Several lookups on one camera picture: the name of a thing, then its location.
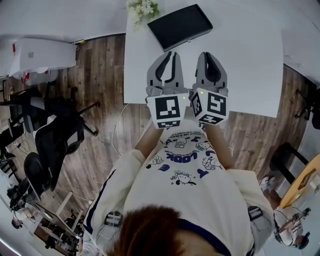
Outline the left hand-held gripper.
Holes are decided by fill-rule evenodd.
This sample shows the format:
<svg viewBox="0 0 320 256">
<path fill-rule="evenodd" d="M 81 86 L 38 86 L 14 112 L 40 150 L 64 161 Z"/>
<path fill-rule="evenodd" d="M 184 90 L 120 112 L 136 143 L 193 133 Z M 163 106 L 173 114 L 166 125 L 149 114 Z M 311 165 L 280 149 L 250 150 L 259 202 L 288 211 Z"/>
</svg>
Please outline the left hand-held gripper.
<svg viewBox="0 0 320 256">
<path fill-rule="evenodd" d="M 156 129 L 178 127 L 185 117 L 187 88 L 180 55 L 174 52 L 171 64 L 171 78 L 162 81 L 165 68 L 171 58 L 168 51 L 159 56 L 147 70 L 146 104 Z"/>
</svg>

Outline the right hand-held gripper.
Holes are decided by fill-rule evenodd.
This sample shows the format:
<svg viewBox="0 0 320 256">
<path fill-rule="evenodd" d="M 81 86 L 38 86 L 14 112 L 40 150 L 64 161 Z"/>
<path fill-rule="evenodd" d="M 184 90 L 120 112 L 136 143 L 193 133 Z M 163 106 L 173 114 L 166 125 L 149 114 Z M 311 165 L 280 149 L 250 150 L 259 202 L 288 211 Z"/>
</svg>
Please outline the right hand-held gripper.
<svg viewBox="0 0 320 256">
<path fill-rule="evenodd" d="M 227 86 L 227 73 L 219 60 L 209 52 L 202 52 L 197 60 L 196 83 Z M 228 97 L 194 84 L 190 102 L 195 119 L 208 125 L 220 125 L 229 117 Z"/>
</svg>

